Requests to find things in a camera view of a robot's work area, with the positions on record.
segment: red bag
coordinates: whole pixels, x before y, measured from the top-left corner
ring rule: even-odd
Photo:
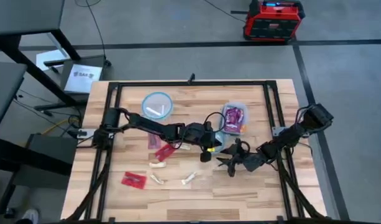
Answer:
[[[159,149],[157,152],[155,152],[155,157],[158,159],[158,161],[162,162],[167,157],[171,156],[173,152],[175,151],[174,148],[170,144],[166,144],[164,147]]]
[[[131,172],[126,172],[124,178],[122,178],[121,183],[135,187],[137,189],[144,189],[146,184],[146,177]]]

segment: person's foot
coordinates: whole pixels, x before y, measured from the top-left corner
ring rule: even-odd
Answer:
[[[36,209],[28,209],[22,219],[29,219],[30,221],[33,222],[33,224],[38,224],[39,223],[39,213],[36,211]]]

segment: red power station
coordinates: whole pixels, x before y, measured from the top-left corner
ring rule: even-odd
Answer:
[[[244,26],[246,40],[288,41],[305,17],[299,1],[252,0]]]

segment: wooden table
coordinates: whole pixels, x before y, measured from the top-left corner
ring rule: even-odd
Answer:
[[[294,122],[298,101],[292,80],[277,80],[285,122]],[[108,82],[93,84],[83,122],[84,128],[97,128],[103,115]],[[254,150],[272,138],[269,127],[264,93],[261,86],[132,86],[124,87],[121,106],[131,112],[141,113],[141,103],[146,95],[155,91],[168,93],[174,103],[172,115],[162,123],[202,123],[205,117],[220,111],[228,101],[241,101],[247,105],[249,123],[241,138]],[[219,116],[211,117],[213,128],[219,124]],[[234,139],[227,139],[230,145]],[[219,162],[213,158],[200,162],[200,148],[176,151],[169,157],[167,167],[151,169],[155,162],[154,152],[147,149],[147,133],[135,129],[117,134],[112,153],[106,204],[103,220],[116,217],[116,221],[190,221],[190,220],[276,220],[285,217],[278,173],[264,165],[254,172],[237,166],[235,177],[227,175],[225,167],[216,168]],[[68,185],[62,218],[69,216],[86,195],[91,179],[95,149],[77,149]],[[298,145],[293,153],[300,189],[316,207],[325,214],[325,208],[311,151]],[[144,190],[121,184],[125,171],[149,176],[152,172],[165,184],[159,185],[147,179]],[[181,179],[197,172],[188,185]],[[291,205],[296,215],[291,190]],[[96,194],[93,215],[96,216]]]

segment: clear plastic bowl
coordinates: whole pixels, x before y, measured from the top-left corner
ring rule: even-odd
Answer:
[[[173,103],[168,94],[155,92],[147,95],[142,102],[142,112],[154,120],[165,119],[172,112]]]

